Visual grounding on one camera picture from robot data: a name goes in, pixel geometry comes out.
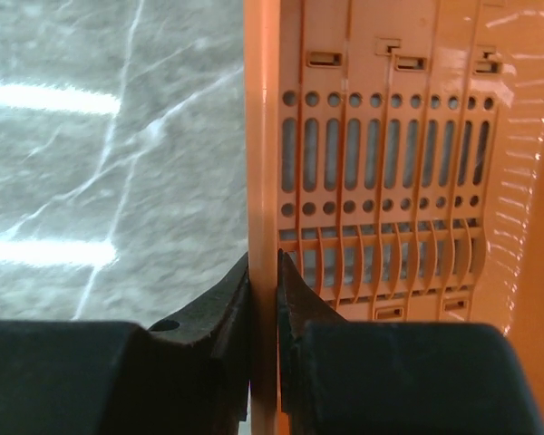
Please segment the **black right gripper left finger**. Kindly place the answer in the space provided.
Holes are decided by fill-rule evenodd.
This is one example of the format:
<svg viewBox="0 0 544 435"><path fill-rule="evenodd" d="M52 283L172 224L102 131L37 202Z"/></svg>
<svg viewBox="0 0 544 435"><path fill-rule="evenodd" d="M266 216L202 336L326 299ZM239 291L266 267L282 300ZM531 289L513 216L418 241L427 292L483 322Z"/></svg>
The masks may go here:
<svg viewBox="0 0 544 435"><path fill-rule="evenodd" d="M248 413L240 258L150 328L0 320L0 434L234 434Z"/></svg>

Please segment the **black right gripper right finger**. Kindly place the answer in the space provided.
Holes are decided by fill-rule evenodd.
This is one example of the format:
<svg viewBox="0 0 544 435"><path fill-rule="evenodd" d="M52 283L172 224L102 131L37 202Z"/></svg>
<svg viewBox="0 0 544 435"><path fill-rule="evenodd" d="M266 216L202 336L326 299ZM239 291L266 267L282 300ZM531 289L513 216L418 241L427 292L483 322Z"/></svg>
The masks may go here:
<svg viewBox="0 0 544 435"><path fill-rule="evenodd" d="M281 409L294 434L543 434L520 360L488 324L353 322L277 258Z"/></svg>

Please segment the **orange plastic basket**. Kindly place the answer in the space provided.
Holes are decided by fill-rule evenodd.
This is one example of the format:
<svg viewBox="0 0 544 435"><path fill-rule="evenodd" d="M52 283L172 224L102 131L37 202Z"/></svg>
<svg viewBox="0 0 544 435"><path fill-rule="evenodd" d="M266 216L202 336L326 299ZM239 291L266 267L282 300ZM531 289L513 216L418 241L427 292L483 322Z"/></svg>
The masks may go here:
<svg viewBox="0 0 544 435"><path fill-rule="evenodd" d="M544 416L544 1L247 1L251 430L277 252L351 320L483 322Z"/></svg>

